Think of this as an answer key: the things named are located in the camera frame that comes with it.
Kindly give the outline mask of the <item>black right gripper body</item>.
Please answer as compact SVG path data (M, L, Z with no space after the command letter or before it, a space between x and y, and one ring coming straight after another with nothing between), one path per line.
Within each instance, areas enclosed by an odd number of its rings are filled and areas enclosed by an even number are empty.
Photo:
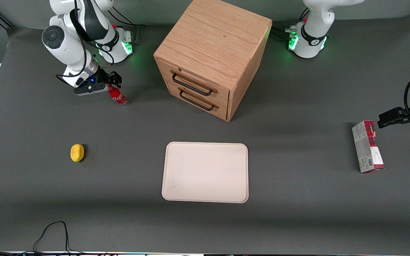
M103 69L98 69L90 76L90 88L105 88L109 84L112 84L110 76Z

